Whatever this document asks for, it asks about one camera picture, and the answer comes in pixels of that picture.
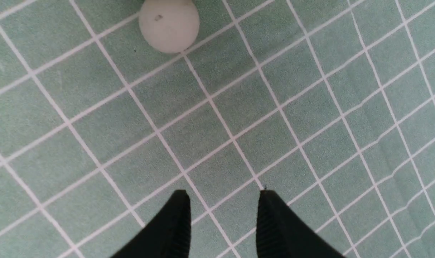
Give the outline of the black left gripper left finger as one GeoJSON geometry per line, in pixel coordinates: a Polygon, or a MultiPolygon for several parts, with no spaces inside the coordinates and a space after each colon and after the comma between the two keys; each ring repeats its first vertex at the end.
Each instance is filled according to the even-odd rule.
{"type": "Polygon", "coordinates": [[[186,190],[176,190],[153,219],[113,258],[188,258],[191,205],[186,190]]]}

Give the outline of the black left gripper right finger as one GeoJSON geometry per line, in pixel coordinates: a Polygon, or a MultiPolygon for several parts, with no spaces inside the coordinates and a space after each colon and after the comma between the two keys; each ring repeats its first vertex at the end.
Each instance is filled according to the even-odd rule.
{"type": "Polygon", "coordinates": [[[343,258],[273,190],[261,190],[256,223],[258,258],[343,258]]]}

